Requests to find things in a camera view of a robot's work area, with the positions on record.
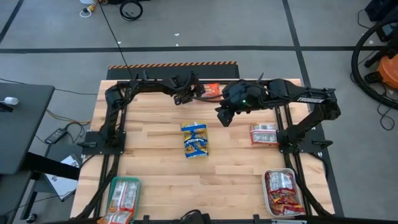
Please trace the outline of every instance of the concrete floor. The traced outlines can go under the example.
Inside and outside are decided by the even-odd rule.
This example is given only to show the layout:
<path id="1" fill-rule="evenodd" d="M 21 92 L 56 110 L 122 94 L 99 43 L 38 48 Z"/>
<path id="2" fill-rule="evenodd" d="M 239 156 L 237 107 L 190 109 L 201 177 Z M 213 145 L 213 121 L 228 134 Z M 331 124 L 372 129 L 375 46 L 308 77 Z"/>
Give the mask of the concrete floor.
<path id="1" fill-rule="evenodd" d="M 368 2 L 288 0 L 300 45 L 354 46 L 366 32 L 357 25 L 356 14 Z M 16 0 L 0 2 L 0 29 L 16 4 Z M 104 7 L 122 47 L 293 46 L 281 0 L 152 0 L 142 5 L 144 14 L 136 22 L 122 20 L 117 6 Z M 100 9 L 84 19 L 78 15 L 83 7 L 78 0 L 25 0 L 0 50 L 115 47 Z M 365 14 L 361 22 L 372 25 Z M 370 40 L 379 45 L 377 37 Z M 302 78 L 293 50 L 124 55 L 129 64 L 234 60 L 239 64 L 241 78 L 256 78 L 262 72 L 264 78 Z M 397 129 L 383 130 L 377 102 L 350 82 L 350 51 L 308 51 L 303 57 L 312 86 L 337 89 L 342 115 L 323 127 L 326 138 L 335 142 L 329 150 L 345 216 L 398 220 Z M 119 53 L 0 54 L 0 78 L 95 93 L 108 66 L 118 64 L 123 64 Z M 55 92 L 49 109 L 62 116 L 88 120 L 94 105 L 94 96 Z M 391 111 L 390 116 L 396 118 L 398 112 Z M 37 135 L 45 138 L 62 125 L 46 115 Z M 30 150 L 41 154 L 45 146 L 35 139 Z M 72 201 L 73 197 L 63 203 L 57 198 L 38 202 L 33 207 L 39 216 L 37 222 L 67 219 Z"/>

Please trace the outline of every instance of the black desk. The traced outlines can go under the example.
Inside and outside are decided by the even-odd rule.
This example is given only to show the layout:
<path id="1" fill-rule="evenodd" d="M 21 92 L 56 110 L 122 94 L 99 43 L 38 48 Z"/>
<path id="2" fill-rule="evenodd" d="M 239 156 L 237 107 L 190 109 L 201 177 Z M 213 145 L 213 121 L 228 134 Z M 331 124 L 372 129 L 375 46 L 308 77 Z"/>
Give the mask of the black desk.
<path id="1" fill-rule="evenodd" d="M 6 214 L 6 223 L 12 223 L 30 179 L 41 172 L 78 178 L 79 169 L 28 152 L 53 92 L 53 86 L 0 83 L 0 101 L 19 100 L 11 113 L 0 112 L 0 216 Z"/>

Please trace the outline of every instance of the tabletop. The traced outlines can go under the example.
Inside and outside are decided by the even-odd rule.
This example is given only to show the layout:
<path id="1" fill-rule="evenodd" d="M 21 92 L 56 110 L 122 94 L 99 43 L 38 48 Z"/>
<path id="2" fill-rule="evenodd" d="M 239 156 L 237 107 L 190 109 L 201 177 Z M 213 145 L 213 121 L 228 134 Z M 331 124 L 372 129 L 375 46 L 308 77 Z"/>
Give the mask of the tabletop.
<path id="1" fill-rule="evenodd" d="M 0 174 L 19 170 L 53 92 L 54 86 L 0 83 L 0 101 L 19 100 L 12 113 L 0 112 Z"/>
<path id="2" fill-rule="evenodd" d="M 290 81 L 300 85 L 299 79 Z M 93 131 L 104 123 L 104 92 L 115 83 L 101 82 L 91 124 Z M 284 168 L 284 158 L 275 146 L 251 144 L 249 130 L 252 123 L 277 124 L 275 111 L 242 113 L 224 128 L 214 110 L 217 106 L 202 101 L 175 106 L 173 98 L 163 93 L 139 94 L 128 106 L 126 150 L 120 159 L 118 176 L 142 181 L 137 220 L 144 215 L 150 215 L 151 220 L 171 220 L 192 209 L 209 213 L 212 219 L 252 219 L 253 214 L 273 218 L 266 211 L 261 175 L 266 169 Z M 308 115 L 305 103 L 291 103 L 290 109 L 294 123 Z M 185 158 L 180 131 L 184 121 L 206 122 L 208 157 Z M 307 187 L 333 213 L 322 162 L 308 154 L 302 154 L 301 159 Z M 71 217 L 78 215 L 96 192 L 102 161 L 103 156 L 95 156 L 82 168 Z M 106 212 L 107 198 L 108 190 L 101 215 Z"/>

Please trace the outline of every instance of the orange striped tape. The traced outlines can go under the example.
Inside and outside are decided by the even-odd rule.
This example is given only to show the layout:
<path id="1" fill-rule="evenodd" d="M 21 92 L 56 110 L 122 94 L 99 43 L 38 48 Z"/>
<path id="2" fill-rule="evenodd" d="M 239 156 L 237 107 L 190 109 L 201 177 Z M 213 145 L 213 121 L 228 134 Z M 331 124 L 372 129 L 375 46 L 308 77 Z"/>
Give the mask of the orange striped tape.
<path id="1" fill-rule="evenodd" d="M 156 63 L 143 65 L 129 65 L 129 68 L 152 68 L 152 67 L 174 67 L 174 66 L 192 66 L 192 65 L 236 65 L 236 62 L 187 62 L 187 63 Z M 111 65 L 109 69 L 127 68 L 126 65 Z"/>

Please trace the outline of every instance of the wooden table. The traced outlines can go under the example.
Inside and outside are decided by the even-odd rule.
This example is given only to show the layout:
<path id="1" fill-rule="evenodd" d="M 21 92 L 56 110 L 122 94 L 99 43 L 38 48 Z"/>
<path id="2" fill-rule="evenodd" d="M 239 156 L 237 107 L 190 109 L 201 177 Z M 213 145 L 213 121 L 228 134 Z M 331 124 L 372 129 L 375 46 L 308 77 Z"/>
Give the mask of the wooden table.
<path id="1" fill-rule="evenodd" d="M 290 81 L 300 85 L 299 79 Z M 104 123 L 104 92 L 115 83 L 101 82 L 92 130 L 99 130 Z M 252 145 L 249 129 L 256 122 L 276 124 L 275 111 L 242 113 L 224 128 L 214 110 L 217 106 L 202 101 L 175 106 L 173 98 L 163 93 L 139 94 L 128 106 L 126 150 L 118 175 L 142 180 L 137 220 L 143 215 L 150 215 L 151 220 L 171 220 L 191 209 L 209 213 L 212 219 L 252 219 L 253 214 L 273 218 L 265 208 L 261 175 L 266 169 L 285 167 L 283 155 L 276 147 Z M 308 115 L 305 103 L 291 103 L 290 108 L 294 123 Z M 185 158 L 180 125 L 190 120 L 208 125 L 208 157 Z M 301 158 L 308 188 L 333 212 L 322 162 L 308 154 Z M 82 168 L 71 217 L 78 215 L 96 192 L 102 161 L 103 156 L 95 156 Z"/>

